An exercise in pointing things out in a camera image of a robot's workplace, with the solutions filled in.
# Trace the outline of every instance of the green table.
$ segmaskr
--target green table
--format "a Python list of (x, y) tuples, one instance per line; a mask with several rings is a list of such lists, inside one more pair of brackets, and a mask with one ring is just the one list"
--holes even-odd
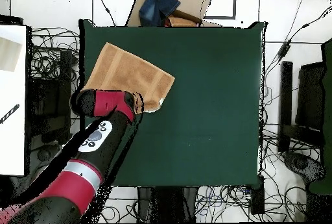
[(84, 20), (85, 81), (106, 42), (175, 77), (161, 109), (144, 113), (114, 185), (257, 183), (263, 27), (93, 27)]

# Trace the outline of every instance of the black cable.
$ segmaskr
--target black cable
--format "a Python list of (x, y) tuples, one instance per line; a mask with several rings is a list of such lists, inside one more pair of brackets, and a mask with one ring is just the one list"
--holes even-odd
[(107, 11), (107, 13), (109, 13), (109, 15), (111, 16), (111, 19), (112, 19), (112, 21), (113, 21), (113, 24), (114, 24), (114, 26), (116, 27), (116, 24), (115, 24), (115, 22), (114, 22), (114, 20), (113, 20), (113, 17), (112, 17), (112, 15), (111, 15), (110, 9), (108, 9), (108, 8), (106, 7), (106, 5), (104, 4), (104, 1), (103, 1), (103, 0), (101, 0), (101, 2), (102, 2), (102, 5), (104, 5), (104, 8), (105, 8), (105, 10)]
[(332, 10), (332, 5), (329, 6), (329, 7), (327, 7), (327, 8), (323, 11), (323, 13), (322, 13), (318, 18), (314, 19), (314, 20), (311, 21), (310, 23), (306, 23), (305, 25), (302, 25), (302, 27), (300, 27), (300, 28), (299, 28), (299, 29), (293, 34), (293, 36), (291, 36), (290, 40), (292, 40), (293, 37), (294, 37), (299, 31), (301, 31), (301, 29), (310, 26), (310, 24), (312, 24), (312, 23), (318, 21), (320, 18), (324, 18), (324, 17), (329, 13), (330, 10)]
[(305, 193), (306, 193), (306, 191), (305, 191), (305, 189), (303, 189), (303, 188), (301, 188), (301, 187), (299, 187), (299, 186), (293, 186), (293, 187), (290, 187), (289, 189), (287, 189), (286, 192), (285, 192), (284, 200), (285, 200), (286, 212), (287, 212), (288, 216), (290, 217), (290, 220), (293, 221), (293, 222), (295, 222), (295, 220), (293, 220), (293, 218), (292, 218), (291, 215), (289, 214), (289, 208), (288, 208), (288, 203), (289, 203), (289, 202), (287, 201), (287, 194), (288, 194), (289, 191), (291, 191), (291, 190), (293, 190), (293, 189), (300, 189), (300, 190), (304, 191)]

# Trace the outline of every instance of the floor tile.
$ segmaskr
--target floor tile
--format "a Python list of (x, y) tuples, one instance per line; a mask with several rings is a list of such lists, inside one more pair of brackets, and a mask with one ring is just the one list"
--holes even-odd
[(0, 15), (7, 15), (9, 16), (9, 0), (0, 0)]
[(92, 0), (12, 0), (12, 15), (31, 27), (64, 27), (79, 33), (78, 20), (92, 17)]
[(235, 19), (205, 19), (225, 27), (248, 28), (258, 21), (258, 0), (236, 0)]
[[(129, 17), (135, 0), (103, 0), (117, 26), (123, 26)], [(93, 22), (99, 27), (113, 26), (112, 19), (101, 0), (93, 0)]]

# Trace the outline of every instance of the cord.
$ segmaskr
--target cord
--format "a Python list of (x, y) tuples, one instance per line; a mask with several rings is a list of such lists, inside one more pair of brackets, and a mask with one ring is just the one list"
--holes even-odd
[(293, 186), (293, 187), (290, 187), (289, 189), (287, 189), (286, 192), (285, 192), (284, 199), (285, 199), (286, 212), (287, 212), (287, 214), (288, 214), (290, 220), (293, 221), (293, 222), (296, 222), (295, 220), (293, 220), (293, 218), (292, 218), (291, 215), (289, 214), (288, 203), (289, 203), (290, 201), (287, 201), (287, 193), (288, 193), (289, 191), (293, 190), (293, 189), (300, 189), (300, 190), (304, 191), (305, 193), (306, 193), (306, 191), (305, 191), (305, 189), (303, 189), (303, 188), (301, 188), (301, 187), (299, 187), (299, 186)]
[(116, 27), (116, 24), (115, 24), (114, 19), (113, 19), (112, 15), (111, 15), (110, 9), (108, 9), (108, 8), (106, 7), (106, 5), (104, 4), (104, 1), (103, 1), (103, 0), (101, 0), (101, 2), (102, 2), (102, 5), (104, 5), (104, 8), (105, 8), (105, 10), (107, 11), (107, 13), (109, 13), (109, 15), (111, 16), (111, 19), (112, 19), (112, 21), (113, 21), (113, 24), (114, 24), (114, 26)]
[[(51, 34), (51, 30), (59, 30), (62, 29), (62, 32), (57, 34)], [(45, 31), (47, 35), (38, 34), (39, 32)], [(74, 38), (74, 42), (70, 45), (60, 43), (55, 45), (54, 38), (60, 38), (61, 36), (72, 36)], [(69, 79), (72, 82), (74, 90), (71, 89), (71, 92), (74, 92), (78, 88), (78, 70), (75, 70), (74, 67), (78, 64), (78, 56), (79, 50), (78, 45), (79, 41), (77, 40), (78, 34), (69, 29), (65, 29), (63, 27), (55, 27), (55, 28), (38, 28), (32, 30), (32, 39), (42, 39), (42, 43), (40, 45), (33, 44), (32, 46), (32, 60), (31, 60), (31, 77), (40, 78), (40, 79), (56, 79), (59, 81), (59, 85), (61, 86), (63, 82)], [(60, 61), (60, 51), (69, 50), (73, 55), (73, 65), (71, 66), (71, 76), (67, 73), (63, 72), (61, 69), (61, 61)], [(60, 73), (64, 74), (64, 79), (60, 79)], [(69, 129), (75, 124), (76, 120), (79, 117), (76, 117), (72, 122)]]

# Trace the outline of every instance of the folded towel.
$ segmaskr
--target folded towel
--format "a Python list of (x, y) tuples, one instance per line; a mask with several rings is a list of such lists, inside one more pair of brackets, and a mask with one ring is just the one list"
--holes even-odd
[(188, 19), (176, 18), (172, 15), (169, 16), (169, 21), (172, 27), (196, 27), (194, 21), (189, 21)]
[(99, 54), (85, 89), (122, 90), (136, 95), (136, 114), (141, 113), (143, 96), (144, 111), (158, 110), (166, 98), (174, 77), (153, 64), (115, 45), (106, 43)]

